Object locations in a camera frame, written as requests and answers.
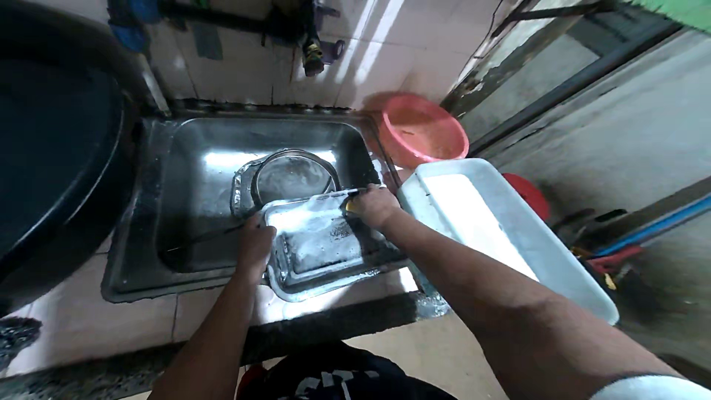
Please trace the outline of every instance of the forearm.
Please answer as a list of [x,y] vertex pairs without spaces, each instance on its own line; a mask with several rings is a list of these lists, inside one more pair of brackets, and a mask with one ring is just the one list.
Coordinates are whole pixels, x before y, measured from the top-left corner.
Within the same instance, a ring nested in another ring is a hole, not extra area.
[[523,274],[443,236],[402,210],[397,210],[381,230],[450,304],[466,304],[457,312],[471,314],[472,322],[480,321],[482,313],[491,308],[532,307],[557,297]]
[[676,374],[622,332],[398,210],[381,231],[476,335],[510,398],[585,399],[636,374]]
[[232,400],[256,284],[235,275],[212,310],[158,379],[151,400]]

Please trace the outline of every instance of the floor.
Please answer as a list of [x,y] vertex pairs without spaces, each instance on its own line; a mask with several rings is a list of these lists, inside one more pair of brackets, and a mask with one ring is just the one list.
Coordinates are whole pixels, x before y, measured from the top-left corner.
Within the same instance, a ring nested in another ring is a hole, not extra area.
[[[387,357],[410,375],[464,400],[507,400],[479,343],[453,312],[440,318],[346,340]],[[265,362],[266,367],[274,362]],[[145,400],[150,392],[124,400]]]

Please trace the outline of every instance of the person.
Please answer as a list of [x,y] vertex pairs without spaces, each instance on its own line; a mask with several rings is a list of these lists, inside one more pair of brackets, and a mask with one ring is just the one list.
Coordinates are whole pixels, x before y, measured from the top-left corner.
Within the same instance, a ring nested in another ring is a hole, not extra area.
[[[355,212],[417,265],[481,344],[509,399],[711,399],[630,337],[523,274],[433,231],[369,185]],[[205,321],[151,400],[233,399],[255,291],[276,229],[251,218],[239,259]],[[293,354],[237,393],[245,399],[453,399],[393,362],[342,342]]]

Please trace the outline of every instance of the wire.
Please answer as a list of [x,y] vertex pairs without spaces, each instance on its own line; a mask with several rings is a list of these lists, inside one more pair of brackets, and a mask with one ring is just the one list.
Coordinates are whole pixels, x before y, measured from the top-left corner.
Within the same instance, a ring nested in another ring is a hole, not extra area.
[[496,5],[496,8],[493,10],[493,14],[491,14],[491,23],[489,24],[489,29],[486,31],[486,35],[484,35],[484,38],[481,39],[481,43],[479,46],[476,47],[476,50],[469,56],[469,59],[471,60],[472,58],[483,58],[481,56],[475,56],[476,53],[479,51],[479,49],[484,45],[486,42],[486,39],[488,39],[489,35],[491,35],[491,31],[493,30],[493,22],[496,20],[496,13],[498,13],[498,10],[501,8],[501,4],[503,3],[503,0],[499,0],[498,4]]

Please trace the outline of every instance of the tiled countertop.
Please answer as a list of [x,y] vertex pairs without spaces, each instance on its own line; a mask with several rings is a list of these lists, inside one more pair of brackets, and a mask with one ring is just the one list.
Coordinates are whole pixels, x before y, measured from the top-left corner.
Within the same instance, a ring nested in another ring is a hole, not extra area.
[[[19,394],[25,395],[24,399],[45,399],[42,396],[68,395],[67,390],[111,399],[147,390],[151,377],[162,372],[180,343],[197,330],[222,290],[133,303],[106,302],[100,282],[109,244],[110,238],[67,280],[13,314],[40,320],[43,326],[39,339],[10,363],[7,378],[0,381],[0,399]],[[262,306],[252,319],[244,363],[286,355],[310,344],[374,333],[449,310],[438,296],[430,298],[418,292],[406,268],[300,303],[284,302],[266,286],[258,288],[257,296],[263,297],[256,302]],[[107,383],[108,376],[114,383]],[[85,398],[80,393],[70,396]]]

